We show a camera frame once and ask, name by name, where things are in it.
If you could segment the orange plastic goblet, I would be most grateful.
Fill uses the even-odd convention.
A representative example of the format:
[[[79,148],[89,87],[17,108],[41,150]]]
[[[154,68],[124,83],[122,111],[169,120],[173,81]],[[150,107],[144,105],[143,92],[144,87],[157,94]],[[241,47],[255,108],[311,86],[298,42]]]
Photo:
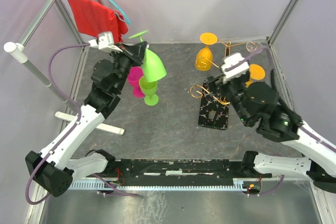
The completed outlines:
[[[251,64],[249,68],[250,76],[249,80],[245,83],[246,87],[249,87],[255,81],[264,80],[266,72],[263,67],[257,64]]]
[[[213,66],[213,54],[209,47],[217,43],[217,36],[213,33],[202,33],[199,39],[205,47],[196,56],[195,68],[199,71],[208,71]]]

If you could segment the clear champagne flute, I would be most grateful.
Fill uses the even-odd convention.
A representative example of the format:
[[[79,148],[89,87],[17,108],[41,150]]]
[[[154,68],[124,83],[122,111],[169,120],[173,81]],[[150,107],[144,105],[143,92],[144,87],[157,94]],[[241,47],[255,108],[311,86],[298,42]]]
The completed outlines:
[[[250,40],[246,43],[246,50],[248,52],[260,53],[262,52],[262,43],[255,40]]]

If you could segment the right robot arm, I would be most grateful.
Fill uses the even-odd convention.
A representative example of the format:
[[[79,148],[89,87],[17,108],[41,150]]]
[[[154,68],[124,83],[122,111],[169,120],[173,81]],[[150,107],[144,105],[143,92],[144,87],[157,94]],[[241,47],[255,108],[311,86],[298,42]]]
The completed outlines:
[[[262,137],[296,149],[302,157],[270,156],[247,151],[240,164],[246,177],[281,175],[309,179],[321,190],[335,193],[335,145],[317,134],[280,97],[275,82],[245,85],[244,74],[226,83],[223,75],[207,78],[212,97],[229,102],[245,127]]]

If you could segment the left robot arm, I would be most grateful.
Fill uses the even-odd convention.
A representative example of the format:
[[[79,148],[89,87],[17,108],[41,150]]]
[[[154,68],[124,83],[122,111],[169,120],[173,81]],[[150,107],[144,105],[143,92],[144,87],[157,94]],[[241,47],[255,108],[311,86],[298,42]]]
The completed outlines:
[[[71,157],[88,135],[116,108],[131,68],[143,64],[147,48],[146,41],[137,44],[120,42],[105,47],[113,60],[101,60],[95,64],[91,75],[91,91],[82,106],[75,106],[75,118],[40,152],[31,151],[27,154],[25,161],[30,174],[25,191],[27,200],[30,200],[32,181],[50,195],[58,197],[79,179],[98,173],[110,177],[115,173],[115,157],[104,150],[81,159]]]

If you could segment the orange plastic goblet front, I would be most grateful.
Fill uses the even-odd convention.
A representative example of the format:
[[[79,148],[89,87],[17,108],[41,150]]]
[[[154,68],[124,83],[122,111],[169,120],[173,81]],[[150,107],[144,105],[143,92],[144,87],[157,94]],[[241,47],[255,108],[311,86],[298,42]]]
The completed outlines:
[[[202,33],[199,39],[205,47],[196,56],[195,68],[199,71],[208,71],[213,66],[213,54],[209,47],[217,43],[217,36],[213,33]]]

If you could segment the green plastic goblet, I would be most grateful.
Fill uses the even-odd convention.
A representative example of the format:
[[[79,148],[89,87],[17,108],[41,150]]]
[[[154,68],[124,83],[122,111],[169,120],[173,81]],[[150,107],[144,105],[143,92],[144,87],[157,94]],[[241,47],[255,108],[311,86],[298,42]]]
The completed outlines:
[[[147,78],[142,76],[139,80],[139,86],[144,94],[145,104],[148,106],[155,106],[159,101],[159,97],[156,94],[158,88],[157,81],[148,82]]]
[[[145,55],[142,64],[142,71],[147,82],[157,82],[163,79],[166,75],[165,66],[160,57],[150,49],[150,45],[147,44]]]

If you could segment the pink plastic goblet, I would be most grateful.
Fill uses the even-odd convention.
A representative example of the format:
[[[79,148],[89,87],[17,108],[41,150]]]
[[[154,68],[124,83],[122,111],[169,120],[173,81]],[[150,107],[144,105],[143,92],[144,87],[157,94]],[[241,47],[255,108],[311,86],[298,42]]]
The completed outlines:
[[[129,84],[133,88],[132,93],[136,98],[144,97],[144,93],[141,91],[139,86],[139,80],[141,79],[142,76],[143,71],[141,67],[132,67],[127,77]]]

